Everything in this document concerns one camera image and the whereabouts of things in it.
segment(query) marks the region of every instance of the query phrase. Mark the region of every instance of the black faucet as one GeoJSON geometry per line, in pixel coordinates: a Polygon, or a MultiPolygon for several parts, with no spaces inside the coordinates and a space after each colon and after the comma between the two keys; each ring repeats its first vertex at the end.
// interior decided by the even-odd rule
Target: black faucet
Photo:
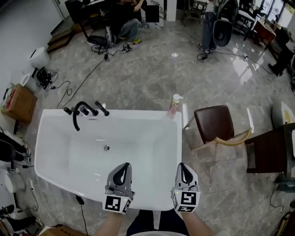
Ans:
{"type": "Polygon", "coordinates": [[[95,102],[95,105],[104,113],[105,116],[110,114],[110,112],[108,112],[98,101],[95,102]]]}
{"type": "Polygon", "coordinates": [[[86,108],[88,108],[91,112],[92,112],[92,114],[94,115],[94,116],[97,116],[98,115],[98,111],[97,110],[95,110],[95,109],[93,109],[91,106],[89,106],[86,102],[84,102],[84,101],[80,101],[80,102],[78,102],[77,103],[77,105],[75,106],[75,109],[73,110],[73,123],[74,123],[74,126],[75,126],[75,129],[77,130],[77,131],[79,131],[80,130],[80,128],[79,128],[79,126],[78,126],[78,124],[77,124],[77,115],[78,115],[78,109],[79,109],[79,107],[80,106],[85,106],[86,108]]]}

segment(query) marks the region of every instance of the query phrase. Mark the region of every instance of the black shirt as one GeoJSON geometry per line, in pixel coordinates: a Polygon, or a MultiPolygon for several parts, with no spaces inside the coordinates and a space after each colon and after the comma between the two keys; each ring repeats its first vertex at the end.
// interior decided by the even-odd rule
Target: black shirt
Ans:
{"type": "Polygon", "coordinates": [[[133,18],[134,7],[129,4],[115,4],[112,8],[112,24],[111,30],[114,34],[118,34],[122,26],[133,18]]]}

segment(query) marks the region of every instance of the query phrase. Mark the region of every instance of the faucet handle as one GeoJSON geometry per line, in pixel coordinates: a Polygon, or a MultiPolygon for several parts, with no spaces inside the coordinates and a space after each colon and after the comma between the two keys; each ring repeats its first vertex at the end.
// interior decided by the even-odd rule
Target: faucet handle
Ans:
{"type": "Polygon", "coordinates": [[[74,113],[74,111],[75,111],[75,108],[74,107],[72,107],[71,108],[71,111],[74,113]]]}
{"type": "Polygon", "coordinates": [[[68,113],[69,115],[72,114],[72,111],[71,111],[69,108],[67,108],[66,106],[64,107],[64,111],[65,111],[66,113],[68,113]]]}
{"type": "Polygon", "coordinates": [[[89,114],[89,111],[87,111],[87,109],[83,106],[80,108],[80,112],[82,112],[85,116],[89,114]]]}

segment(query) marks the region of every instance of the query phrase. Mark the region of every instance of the soap dispenser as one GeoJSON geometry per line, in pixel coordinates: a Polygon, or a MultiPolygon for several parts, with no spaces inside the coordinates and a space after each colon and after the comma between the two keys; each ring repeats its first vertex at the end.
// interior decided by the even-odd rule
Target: soap dispenser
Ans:
{"type": "Polygon", "coordinates": [[[169,111],[168,111],[168,116],[170,119],[173,119],[175,114],[176,114],[176,111],[177,111],[177,107],[178,107],[178,103],[179,103],[179,100],[183,99],[182,96],[180,96],[179,94],[174,94],[173,95],[173,98],[171,100],[171,103],[170,103],[170,108],[169,108],[169,111]]]}

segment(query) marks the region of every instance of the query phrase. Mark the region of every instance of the jeans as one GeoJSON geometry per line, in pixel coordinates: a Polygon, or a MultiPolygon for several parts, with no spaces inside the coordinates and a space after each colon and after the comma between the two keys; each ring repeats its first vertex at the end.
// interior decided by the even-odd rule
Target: jeans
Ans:
{"type": "Polygon", "coordinates": [[[135,40],[137,31],[141,23],[138,19],[132,19],[127,21],[121,28],[118,36],[125,36],[128,42],[132,42],[135,40]]]}
{"type": "MultiPolygon", "coordinates": [[[[153,227],[153,212],[140,210],[138,216],[127,229],[126,236],[149,231],[157,231],[153,227]]],[[[175,232],[189,236],[184,221],[174,209],[161,212],[159,231],[175,232]]]]}
{"type": "Polygon", "coordinates": [[[213,28],[216,15],[213,12],[205,12],[205,20],[203,27],[202,47],[203,50],[216,49],[216,44],[213,38],[213,28]]]}

